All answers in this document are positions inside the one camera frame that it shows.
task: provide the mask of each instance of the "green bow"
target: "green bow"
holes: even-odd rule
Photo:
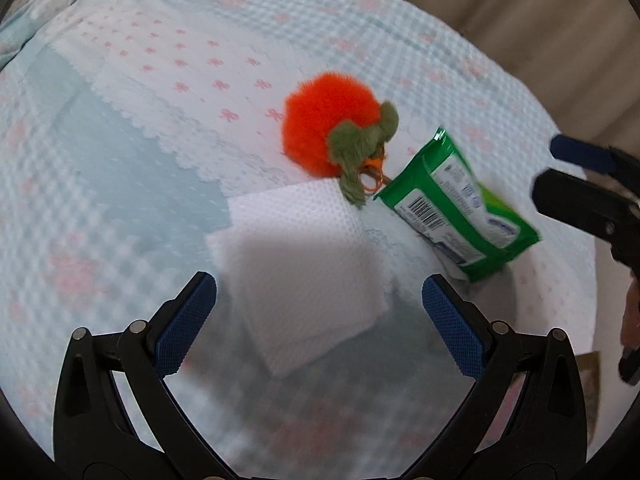
[[[358,207],[366,202],[360,169],[368,158],[379,158],[386,142],[398,129],[396,107],[385,101],[380,105],[380,120],[371,126],[359,127],[353,121],[341,121],[327,137],[329,160],[340,166],[340,190]]]

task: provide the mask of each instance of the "pom-pom keychain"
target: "pom-pom keychain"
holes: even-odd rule
[[[339,176],[345,198],[363,206],[367,191],[386,184],[384,146],[397,129],[398,113],[390,102],[379,104],[356,78],[327,72],[287,98],[282,142],[284,153],[313,176]],[[376,179],[376,188],[364,187],[362,173]]]

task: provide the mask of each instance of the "white paper towel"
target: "white paper towel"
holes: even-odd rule
[[[335,179],[229,200],[232,227],[207,237],[223,283],[277,376],[373,326],[382,265]]]

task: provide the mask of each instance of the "beige fabric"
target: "beige fabric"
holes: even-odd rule
[[[640,20],[627,0],[407,0],[522,80],[560,129],[640,155]]]

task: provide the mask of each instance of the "wet wipes package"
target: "wet wipes package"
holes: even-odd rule
[[[466,274],[480,280],[540,240],[477,180],[444,128],[378,193]]]

